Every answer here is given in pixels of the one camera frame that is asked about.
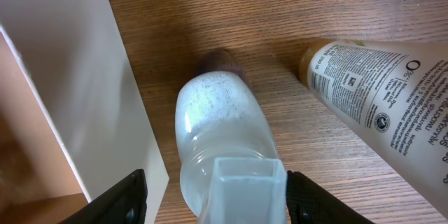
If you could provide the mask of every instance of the bottle with printed label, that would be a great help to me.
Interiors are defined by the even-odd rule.
[[[448,45],[322,39],[299,79],[448,218]]]

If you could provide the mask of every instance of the white bottle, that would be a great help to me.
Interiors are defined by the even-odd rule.
[[[448,218],[448,45],[321,40],[299,78]]]
[[[212,69],[231,70],[229,64]],[[185,84],[176,105],[176,140],[182,195],[196,216],[207,201],[216,158],[277,158],[260,106],[244,81],[231,71],[206,72]]]

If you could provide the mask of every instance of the cardboard box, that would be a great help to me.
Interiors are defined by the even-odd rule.
[[[109,0],[0,0],[0,24],[3,217],[61,221],[143,168],[153,223],[168,175]]]

